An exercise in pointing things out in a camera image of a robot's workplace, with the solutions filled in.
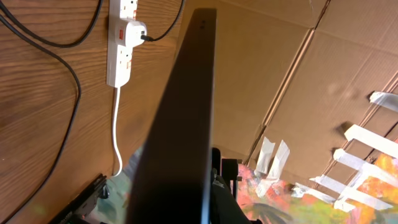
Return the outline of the blue Galaxy smartphone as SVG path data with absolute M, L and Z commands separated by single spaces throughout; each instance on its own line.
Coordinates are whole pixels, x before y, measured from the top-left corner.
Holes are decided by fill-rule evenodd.
M 126 222 L 208 223 L 217 11 L 194 10 L 134 176 Z

